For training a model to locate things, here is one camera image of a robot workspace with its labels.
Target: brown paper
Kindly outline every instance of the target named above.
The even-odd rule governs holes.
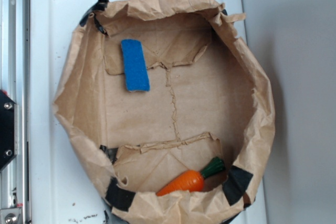
[[[130,224],[220,223],[255,200],[274,138],[273,98],[236,38],[233,22],[245,15],[223,9],[214,0],[117,1],[73,33],[54,112],[102,197],[111,177],[136,191],[128,211],[112,209]],[[125,89],[120,41],[129,38],[142,43],[150,92]],[[101,145],[119,147],[114,165]],[[227,173],[207,179],[203,192],[155,195],[214,156],[253,174],[237,203],[223,193]]]

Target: black bracket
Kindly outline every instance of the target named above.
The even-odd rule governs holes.
[[[16,156],[15,102],[0,90],[0,172]]]

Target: bolt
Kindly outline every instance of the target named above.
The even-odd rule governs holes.
[[[6,150],[5,154],[7,155],[7,157],[10,157],[13,154],[13,152],[12,150]]]
[[[5,109],[10,110],[13,107],[13,105],[10,102],[6,102],[4,107]]]
[[[17,217],[14,214],[8,214],[5,218],[6,224],[17,224]]]

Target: blue sponge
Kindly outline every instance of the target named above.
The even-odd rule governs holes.
[[[149,91],[149,78],[141,42],[134,39],[124,39],[121,41],[121,48],[127,90]]]

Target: toy carrot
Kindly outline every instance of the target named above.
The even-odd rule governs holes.
[[[214,157],[200,172],[187,170],[158,191],[156,195],[163,196],[177,190],[202,191],[204,180],[223,170],[225,170],[224,161],[219,157]]]

